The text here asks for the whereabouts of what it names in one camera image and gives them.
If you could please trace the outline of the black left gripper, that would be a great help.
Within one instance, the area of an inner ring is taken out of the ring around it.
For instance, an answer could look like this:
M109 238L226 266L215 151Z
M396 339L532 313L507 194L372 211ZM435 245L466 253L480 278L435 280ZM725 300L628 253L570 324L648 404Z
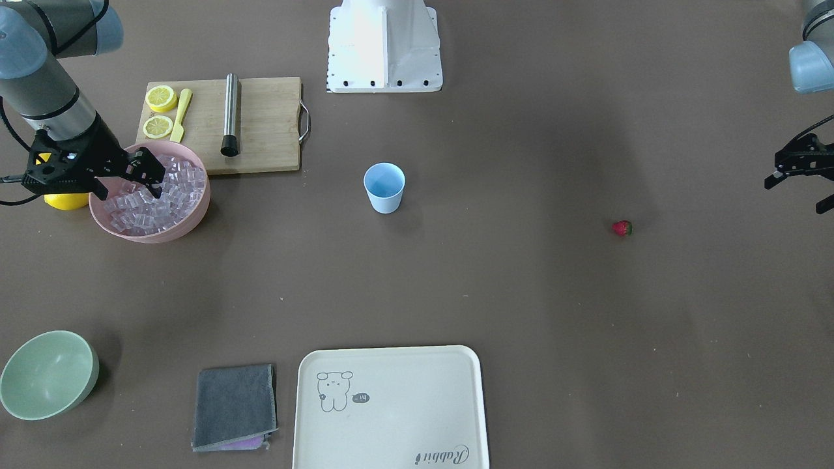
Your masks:
M814 133L792 139L775 153L774 168L774 172L764 180L766 190L796 175L833 179L833 145L825 145ZM833 209L834 195L815 204L817 214L825 214Z

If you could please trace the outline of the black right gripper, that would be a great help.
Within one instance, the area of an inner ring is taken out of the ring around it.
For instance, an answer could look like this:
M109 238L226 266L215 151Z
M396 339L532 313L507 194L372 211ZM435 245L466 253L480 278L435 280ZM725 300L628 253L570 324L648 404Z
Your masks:
M164 165L148 147L123 149L95 115L91 126L72 139L57 141L45 130L36 131L22 185L34 195L92 193L105 201L109 190L100 178L122 176L161 198Z

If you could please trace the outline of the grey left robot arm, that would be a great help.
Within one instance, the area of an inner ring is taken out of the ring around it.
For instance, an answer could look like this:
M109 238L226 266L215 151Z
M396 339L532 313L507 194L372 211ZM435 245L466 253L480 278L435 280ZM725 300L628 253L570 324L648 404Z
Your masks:
M803 1L802 42L788 53L792 86L800 94L833 89L833 2ZM765 178L770 190L790 177L821 177L833 181L833 147L815 134L829 115L800 131L774 155L774 172Z

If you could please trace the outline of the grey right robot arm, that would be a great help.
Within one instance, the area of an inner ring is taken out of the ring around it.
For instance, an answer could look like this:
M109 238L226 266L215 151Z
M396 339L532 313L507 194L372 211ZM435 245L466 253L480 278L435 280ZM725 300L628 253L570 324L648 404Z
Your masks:
M59 62L121 47L123 27L110 3L4 1L1 33L2 104L34 130L24 145L26 169L2 182L21 184L33 199L91 193L104 200L102 179L120 177L161 196L163 164L147 148L125 150Z

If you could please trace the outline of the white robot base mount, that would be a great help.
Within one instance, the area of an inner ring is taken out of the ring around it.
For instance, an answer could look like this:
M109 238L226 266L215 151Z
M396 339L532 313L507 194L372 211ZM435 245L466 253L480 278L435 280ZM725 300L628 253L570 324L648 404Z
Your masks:
M437 12L425 2L343 1L328 18L328 92L443 88Z

